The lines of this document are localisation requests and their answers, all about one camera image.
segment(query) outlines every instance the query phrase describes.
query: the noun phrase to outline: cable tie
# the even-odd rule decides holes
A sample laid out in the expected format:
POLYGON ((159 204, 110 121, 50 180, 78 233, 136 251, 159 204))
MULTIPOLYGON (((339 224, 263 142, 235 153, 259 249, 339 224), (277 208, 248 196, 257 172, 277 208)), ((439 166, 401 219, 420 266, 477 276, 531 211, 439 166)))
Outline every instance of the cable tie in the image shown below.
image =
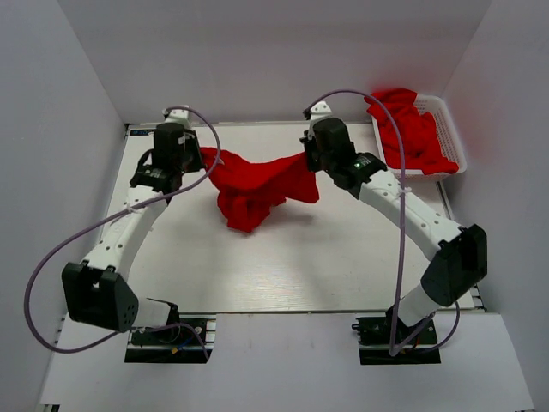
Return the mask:
POLYGON ((412 191, 412 189, 410 187, 405 187, 404 189, 402 189, 401 187, 398 188, 398 194, 401 195, 402 193, 406 194, 406 193, 409 193, 410 191, 412 191))
POLYGON ((126 210, 128 210, 128 213, 136 213, 137 209, 134 209, 131 207, 131 204, 126 203, 126 210))

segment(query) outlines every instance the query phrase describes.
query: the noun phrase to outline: red towel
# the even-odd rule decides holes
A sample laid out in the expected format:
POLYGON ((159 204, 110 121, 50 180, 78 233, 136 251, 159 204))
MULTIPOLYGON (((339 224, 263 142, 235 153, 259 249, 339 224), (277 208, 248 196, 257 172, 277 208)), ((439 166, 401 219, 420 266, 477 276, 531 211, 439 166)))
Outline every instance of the red towel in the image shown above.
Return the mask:
MULTIPOLYGON (((390 111, 401 133, 404 144, 406 169, 420 169, 423 174, 455 173, 459 167, 446 159, 437 138, 437 124, 429 112, 419 114, 413 106, 418 94, 405 88, 377 92, 378 98, 390 111)), ((385 162, 394 169, 401 168, 401 155, 395 131, 383 109, 365 98, 372 106, 368 109, 379 126, 385 162)))
MULTIPOLYGON (((215 148, 201 148, 206 167, 214 163, 215 148)), ((237 154, 221 150, 220 163, 209 176, 220 194, 217 205, 227 226, 251 233, 269 215, 273 206, 287 198, 318 201, 315 173, 307 170, 305 154, 267 163, 250 163, 237 154)))

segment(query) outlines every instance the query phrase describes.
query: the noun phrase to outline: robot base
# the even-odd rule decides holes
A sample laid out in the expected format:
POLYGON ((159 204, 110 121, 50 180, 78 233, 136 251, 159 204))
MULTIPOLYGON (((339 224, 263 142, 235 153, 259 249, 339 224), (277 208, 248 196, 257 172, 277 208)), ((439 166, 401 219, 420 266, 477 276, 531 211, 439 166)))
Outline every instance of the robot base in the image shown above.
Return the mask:
POLYGON ((438 350, 422 353, 422 349, 437 344, 433 321, 397 356, 389 355, 390 325, 387 317, 357 318, 353 330, 359 334, 360 365, 430 365, 441 363, 438 350))
MULTIPOLYGON (((215 340, 215 316, 180 314, 179 321, 193 327, 211 355, 215 340)), ((166 334, 134 331, 126 348, 125 363, 207 363, 202 347, 190 330, 174 328, 166 334)))

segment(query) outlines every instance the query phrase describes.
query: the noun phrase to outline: laundry basket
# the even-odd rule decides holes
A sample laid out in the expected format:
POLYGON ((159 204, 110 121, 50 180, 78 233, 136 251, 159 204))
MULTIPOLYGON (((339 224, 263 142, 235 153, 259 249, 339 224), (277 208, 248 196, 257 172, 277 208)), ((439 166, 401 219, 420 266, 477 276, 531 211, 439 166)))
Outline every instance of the laundry basket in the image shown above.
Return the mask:
MULTIPOLYGON (((457 135, 454 122, 449 115, 449 111, 444 103, 444 100, 437 96, 418 94, 413 105, 418 109, 419 114, 423 114, 425 112, 432 114, 435 118, 435 123, 437 124, 437 137, 443 155, 448 160, 457 163, 459 170, 456 173, 465 172, 465 169, 467 169, 467 162, 465 160, 465 154, 463 154, 462 143, 457 135)), ((377 148, 379 149, 379 158, 385 162, 385 154, 383 153, 379 128, 377 127, 377 121, 373 117, 372 123, 374 126, 374 133, 376 135, 377 148)), ((401 169, 393 169, 389 166, 387 166, 387 168, 394 173, 395 176, 401 176, 401 169)), ((419 169, 406 169, 406 180, 408 181, 438 182, 448 176, 450 176, 449 173, 434 173, 425 175, 419 169)))

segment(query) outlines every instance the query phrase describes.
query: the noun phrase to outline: white arm segment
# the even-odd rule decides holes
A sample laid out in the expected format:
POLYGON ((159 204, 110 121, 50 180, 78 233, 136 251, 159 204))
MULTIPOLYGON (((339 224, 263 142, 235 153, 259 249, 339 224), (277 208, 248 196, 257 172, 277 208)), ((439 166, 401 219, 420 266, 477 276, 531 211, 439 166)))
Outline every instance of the white arm segment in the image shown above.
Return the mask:
POLYGON ((332 109, 329 108, 328 104, 325 101, 319 101, 311 108, 311 118, 309 119, 309 134, 307 137, 309 140, 315 138, 315 132, 312 129, 312 126, 315 123, 318 123, 321 120, 326 118, 331 118, 333 116, 332 109))
MULTIPOLYGON (((126 204, 135 204, 163 193, 148 186, 130 187, 126 204)), ((151 230, 154 221, 166 210, 166 201, 159 201, 114 221, 104 231, 100 242, 84 257, 87 264, 97 269, 115 268, 128 281, 131 264, 151 230)))
MULTIPOLYGON (((400 183, 391 172, 379 171, 370 176, 369 183, 360 188, 360 201, 380 211, 397 227, 400 226, 400 183)), ((419 197, 406 193, 406 234, 431 261, 440 241, 450 242, 460 232, 460 225, 441 216, 419 197)))
MULTIPOLYGON (((126 204, 135 204, 163 193, 147 186, 130 187, 126 204)), ((167 202, 159 201, 143 209, 132 211, 118 219, 104 231, 100 242, 83 258, 88 266, 97 269, 115 268, 128 281, 131 265, 145 237, 156 219, 166 210, 167 202)), ((157 327, 166 325, 170 307, 165 302, 139 297, 136 320, 133 327, 157 327)))
MULTIPOLYGON (((401 199, 400 182, 391 172, 380 171, 370 177, 369 183, 363 183, 359 199, 377 209, 400 226, 401 199)), ((425 257, 431 261, 440 250, 440 241, 450 242, 460 232, 460 225, 451 221, 425 204, 419 197, 406 192, 406 234, 419 246, 425 257)), ((414 326, 440 305, 433 301, 419 284, 402 298, 398 317, 406 326, 414 326)))

